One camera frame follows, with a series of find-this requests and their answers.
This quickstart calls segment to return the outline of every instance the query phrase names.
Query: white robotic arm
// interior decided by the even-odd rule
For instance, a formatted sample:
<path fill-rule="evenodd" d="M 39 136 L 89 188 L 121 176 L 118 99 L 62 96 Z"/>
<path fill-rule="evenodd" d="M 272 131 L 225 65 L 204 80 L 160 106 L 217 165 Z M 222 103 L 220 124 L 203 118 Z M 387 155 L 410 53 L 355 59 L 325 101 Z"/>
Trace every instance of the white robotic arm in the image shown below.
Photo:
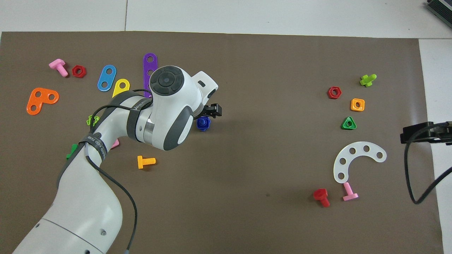
<path fill-rule="evenodd" d="M 122 224 L 118 198 L 96 169 L 109 148 L 121 136 L 165 151 L 177 147 L 193 118 L 206 112 L 218 85 L 202 71 L 190 77 L 178 67 L 164 66 L 152 74 L 150 88 L 150 99 L 132 91 L 112 99 L 62 170 L 52 206 L 13 254 L 108 251 Z M 211 115 L 221 116 L 221 107 L 214 108 Z"/>

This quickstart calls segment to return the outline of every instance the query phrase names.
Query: white arc-shaped toy piece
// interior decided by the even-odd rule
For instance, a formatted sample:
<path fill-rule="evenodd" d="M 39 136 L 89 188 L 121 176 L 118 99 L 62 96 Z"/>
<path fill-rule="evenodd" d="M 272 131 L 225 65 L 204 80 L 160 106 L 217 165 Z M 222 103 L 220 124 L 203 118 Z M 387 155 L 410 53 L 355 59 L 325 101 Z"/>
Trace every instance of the white arc-shaped toy piece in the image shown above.
<path fill-rule="evenodd" d="M 359 156 L 368 156 L 374 159 L 376 162 L 383 162 L 386 160 L 386 152 L 383 148 L 375 145 L 371 142 L 359 141 L 351 143 L 344 147 L 334 160 L 334 179 L 338 183 L 345 183 L 348 181 L 348 166 L 350 163 Z M 340 179 L 339 174 L 343 173 L 344 178 Z"/>

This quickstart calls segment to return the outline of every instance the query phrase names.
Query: black strap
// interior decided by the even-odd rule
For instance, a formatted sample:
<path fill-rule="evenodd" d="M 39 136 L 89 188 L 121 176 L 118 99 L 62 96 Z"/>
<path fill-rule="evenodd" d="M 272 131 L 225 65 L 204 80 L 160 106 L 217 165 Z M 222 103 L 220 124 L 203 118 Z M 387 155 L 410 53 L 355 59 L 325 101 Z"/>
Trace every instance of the black strap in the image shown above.
<path fill-rule="evenodd" d="M 100 155 L 100 158 L 102 160 L 105 159 L 105 157 L 107 156 L 107 147 L 105 146 L 104 142 L 100 139 L 100 133 L 88 133 L 80 142 L 79 144 L 82 143 L 88 143 L 90 145 L 92 145 L 97 152 Z"/>
<path fill-rule="evenodd" d="M 137 127 L 138 118 L 140 117 L 140 111 L 148 108 L 151 105 L 152 98 L 143 98 L 135 103 L 133 107 L 131 107 L 129 117 L 127 118 L 127 136 L 129 136 L 129 138 L 141 142 L 137 139 L 135 129 Z"/>

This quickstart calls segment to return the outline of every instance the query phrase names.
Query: blue toy nut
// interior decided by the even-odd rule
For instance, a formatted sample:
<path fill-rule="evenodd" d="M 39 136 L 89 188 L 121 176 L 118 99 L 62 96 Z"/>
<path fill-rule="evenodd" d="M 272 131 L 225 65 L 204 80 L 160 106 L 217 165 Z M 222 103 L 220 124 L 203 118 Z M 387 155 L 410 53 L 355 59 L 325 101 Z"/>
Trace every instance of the blue toy nut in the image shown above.
<path fill-rule="evenodd" d="M 202 132 L 205 132 L 210 127 L 209 117 L 200 117 L 196 120 L 196 127 Z"/>
<path fill-rule="evenodd" d="M 116 67 L 113 65 L 106 65 L 100 73 L 99 81 L 97 81 L 97 88 L 102 92 L 106 92 L 113 86 L 114 78 L 116 77 Z"/>

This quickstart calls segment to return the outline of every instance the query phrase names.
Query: white table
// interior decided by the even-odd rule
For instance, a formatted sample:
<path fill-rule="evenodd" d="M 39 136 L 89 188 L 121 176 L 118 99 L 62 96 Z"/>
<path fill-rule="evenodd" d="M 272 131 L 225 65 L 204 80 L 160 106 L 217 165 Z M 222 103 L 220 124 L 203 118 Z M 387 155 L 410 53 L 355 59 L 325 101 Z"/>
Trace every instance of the white table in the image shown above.
<path fill-rule="evenodd" d="M 452 28 L 420 0 L 0 0 L 0 35 L 124 30 L 419 38 L 428 120 L 452 121 Z M 438 176 L 452 165 L 452 146 L 432 152 Z M 437 197 L 444 253 L 452 254 L 451 176 Z"/>

